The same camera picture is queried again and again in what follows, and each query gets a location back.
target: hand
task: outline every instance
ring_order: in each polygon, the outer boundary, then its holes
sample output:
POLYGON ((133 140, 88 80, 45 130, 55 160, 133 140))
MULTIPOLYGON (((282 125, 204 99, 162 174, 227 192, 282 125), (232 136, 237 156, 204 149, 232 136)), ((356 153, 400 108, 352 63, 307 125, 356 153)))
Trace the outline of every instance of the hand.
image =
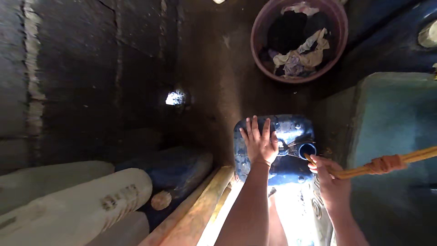
POLYGON ((311 155, 316 166, 309 163, 311 172, 319 174, 320 195, 328 213, 333 210, 350 209, 350 179, 336 179, 328 173, 327 168, 341 171, 343 168, 335 161, 311 155))
POLYGON ((267 118, 264 123, 262 136, 258 130, 258 118, 256 116, 253 116, 252 124, 249 118, 246 119, 246 127, 247 134, 243 128, 240 128, 240 133, 246 143, 250 163, 254 165, 262 162, 270 166, 279 152, 276 131, 273 132, 270 141, 270 119, 267 118))

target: dark wall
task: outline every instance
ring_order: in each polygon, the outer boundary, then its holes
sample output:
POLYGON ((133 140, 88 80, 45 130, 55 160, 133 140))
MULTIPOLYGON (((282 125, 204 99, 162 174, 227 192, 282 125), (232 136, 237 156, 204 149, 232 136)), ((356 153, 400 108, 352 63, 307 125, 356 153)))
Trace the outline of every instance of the dark wall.
POLYGON ((10 159, 1 168, 111 161, 124 130, 162 113, 176 9, 165 0, 1 0, 0 158, 10 159))

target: plastic bucket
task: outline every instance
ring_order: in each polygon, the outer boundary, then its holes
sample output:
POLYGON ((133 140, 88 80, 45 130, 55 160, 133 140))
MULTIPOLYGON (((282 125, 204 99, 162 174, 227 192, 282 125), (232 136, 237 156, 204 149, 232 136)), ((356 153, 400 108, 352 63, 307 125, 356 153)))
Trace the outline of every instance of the plastic bucket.
POLYGON ((330 43, 331 47, 335 47, 336 57, 326 64, 325 67, 317 71, 315 74, 298 79, 284 78, 274 75, 271 71, 266 69, 258 57, 260 50, 267 45, 267 31, 271 24, 277 17, 281 15, 281 10, 284 7, 293 6, 302 0, 270 0, 259 12, 252 27, 250 35, 250 48, 255 63, 261 71, 268 77, 285 83, 299 84, 314 80, 320 77, 331 69, 338 61, 344 51, 347 42, 348 26, 347 16, 343 6, 337 0, 308 0, 306 1, 310 7, 319 8, 324 12, 332 22, 333 30, 328 30, 335 37, 335 43, 330 43))

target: white plastic container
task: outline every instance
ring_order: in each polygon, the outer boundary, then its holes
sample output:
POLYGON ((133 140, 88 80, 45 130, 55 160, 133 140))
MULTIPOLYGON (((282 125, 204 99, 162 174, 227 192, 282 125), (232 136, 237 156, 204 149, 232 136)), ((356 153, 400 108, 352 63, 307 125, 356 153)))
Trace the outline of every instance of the white plastic container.
POLYGON ((143 212, 134 211, 86 246, 138 246, 149 234, 149 221, 143 212))
POLYGON ((133 168, 52 193, 1 215, 0 245, 85 245, 151 193, 149 175, 133 168))
POLYGON ((36 198, 112 173, 111 163, 87 161, 26 168, 0 176, 0 215, 36 198))

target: orange rope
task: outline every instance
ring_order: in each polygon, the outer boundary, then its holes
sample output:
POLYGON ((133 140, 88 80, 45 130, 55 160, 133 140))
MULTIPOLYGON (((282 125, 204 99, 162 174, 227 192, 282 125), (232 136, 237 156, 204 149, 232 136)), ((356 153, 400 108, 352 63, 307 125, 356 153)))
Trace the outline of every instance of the orange rope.
MULTIPOLYGON (((406 155, 384 155, 354 169, 335 171, 328 168, 328 172, 338 179, 350 179, 364 174, 384 174, 393 170, 405 169, 408 167, 407 163, 418 162, 435 156, 437 156, 437 146, 414 151, 406 155)), ((309 155, 305 154, 305 157, 315 165, 309 155)))

